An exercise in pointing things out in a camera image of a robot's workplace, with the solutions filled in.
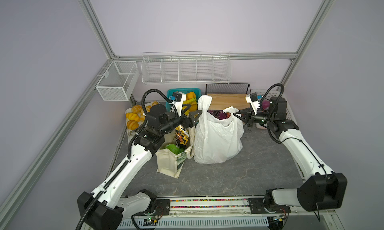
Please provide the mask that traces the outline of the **yellow black chips bag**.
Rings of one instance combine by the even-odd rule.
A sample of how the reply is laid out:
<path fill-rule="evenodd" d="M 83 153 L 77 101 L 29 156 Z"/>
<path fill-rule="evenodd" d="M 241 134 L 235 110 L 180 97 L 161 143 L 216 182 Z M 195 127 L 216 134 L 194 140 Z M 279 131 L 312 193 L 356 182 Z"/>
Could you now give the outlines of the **yellow black chips bag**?
<path fill-rule="evenodd" d="M 183 127 L 182 125 L 179 125 L 175 128 L 176 133 L 176 143 L 180 148 L 186 149 L 187 143 L 190 139 L 190 134 L 188 132 L 188 129 Z"/>

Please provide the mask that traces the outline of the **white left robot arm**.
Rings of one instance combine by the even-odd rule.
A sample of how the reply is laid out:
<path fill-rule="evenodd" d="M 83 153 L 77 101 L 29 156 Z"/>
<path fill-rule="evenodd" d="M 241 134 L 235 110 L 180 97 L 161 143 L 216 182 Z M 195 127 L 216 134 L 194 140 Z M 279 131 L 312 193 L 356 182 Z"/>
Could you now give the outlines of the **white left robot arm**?
<path fill-rule="evenodd" d="M 166 106 L 155 105 L 148 112 L 145 100 L 150 93 L 159 94 L 174 111 L 170 113 Z M 192 128 L 196 125 L 199 115 L 185 114 L 190 108 L 186 100 L 187 95 L 181 92 L 173 93 L 170 98 L 157 89 L 144 93 L 141 103 L 145 120 L 129 142 L 127 156 L 91 193 L 83 192 L 78 197 L 81 216 L 76 226 L 78 230 L 84 224 L 94 230 L 115 230 L 126 218 L 156 212 L 157 197 L 150 191 L 142 190 L 124 199 L 122 195 L 139 170 L 165 143 L 166 134 L 178 126 Z"/>

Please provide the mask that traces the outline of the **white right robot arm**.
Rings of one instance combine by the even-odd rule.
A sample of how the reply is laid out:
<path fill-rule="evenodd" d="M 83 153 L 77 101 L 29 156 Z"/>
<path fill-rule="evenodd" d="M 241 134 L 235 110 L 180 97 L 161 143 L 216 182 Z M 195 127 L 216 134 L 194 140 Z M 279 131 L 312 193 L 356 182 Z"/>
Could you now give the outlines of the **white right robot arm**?
<path fill-rule="evenodd" d="M 246 95 L 249 108 L 234 114 L 249 126 L 257 123 L 266 128 L 275 143 L 288 149 L 304 179 L 297 189 L 267 190 L 264 205 L 266 208 L 301 207 L 307 212 L 339 209 L 344 200 L 347 178 L 342 173 L 335 173 L 321 160 L 305 140 L 298 125 L 288 119 L 284 89 L 282 84 L 274 84 L 263 95 Z"/>

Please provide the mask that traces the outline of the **green snack bag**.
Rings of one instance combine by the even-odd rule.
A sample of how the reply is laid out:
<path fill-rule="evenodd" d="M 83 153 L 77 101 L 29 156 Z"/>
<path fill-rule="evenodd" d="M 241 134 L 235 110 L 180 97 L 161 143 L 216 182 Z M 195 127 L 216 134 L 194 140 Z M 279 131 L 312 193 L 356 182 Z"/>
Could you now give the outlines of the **green snack bag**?
<path fill-rule="evenodd" d="M 178 155 L 184 151 L 183 148 L 179 147 L 178 145 L 175 144 L 168 144 L 166 145 L 166 149 L 168 149 L 170 152 L 172 152 L 175 155 Z"/>

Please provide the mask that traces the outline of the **white plastic grocery bag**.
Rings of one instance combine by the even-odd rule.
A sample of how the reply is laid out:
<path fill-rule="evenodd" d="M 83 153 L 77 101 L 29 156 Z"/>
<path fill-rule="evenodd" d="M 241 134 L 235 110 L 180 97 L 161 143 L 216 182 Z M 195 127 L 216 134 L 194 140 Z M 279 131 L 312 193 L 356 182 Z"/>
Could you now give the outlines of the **white plastic grocery bag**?
<path fill-rule="evenodd" d="M 244 124 L 234 116 L 239 110 L 230 106 L 224 109 L 224 113 L 229 113 L 230 117 L 219 120 L 209 113 L 212 100 L 207 95 L 198 100 L 198 109 L 202 114 L 195 129 L 193 150 L 195 162 L 203 165 L 224 163 L 243 149 L 241 137 Z"/>

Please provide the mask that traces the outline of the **beige canvas tote bag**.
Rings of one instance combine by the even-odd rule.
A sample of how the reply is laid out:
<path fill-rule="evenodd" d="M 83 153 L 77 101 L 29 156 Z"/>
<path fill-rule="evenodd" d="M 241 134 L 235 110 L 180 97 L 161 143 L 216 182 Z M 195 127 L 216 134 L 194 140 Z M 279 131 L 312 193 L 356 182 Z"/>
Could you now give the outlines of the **beige canvas tote bag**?
<path fill-rule="evenodd" d="M 179 178 L 185 161 L 192 159 L 195 155 L 195 129 L 195 127 L 188 128 L 190 138 L 187 147 L 177 155 L 166 148 L 167 145 L 176 144 L 176 132 L 173 131 L 170 134 L 165 135 L 165 143 L 156 152 L 158 165 L 157 172 L 176 179 Z"/>

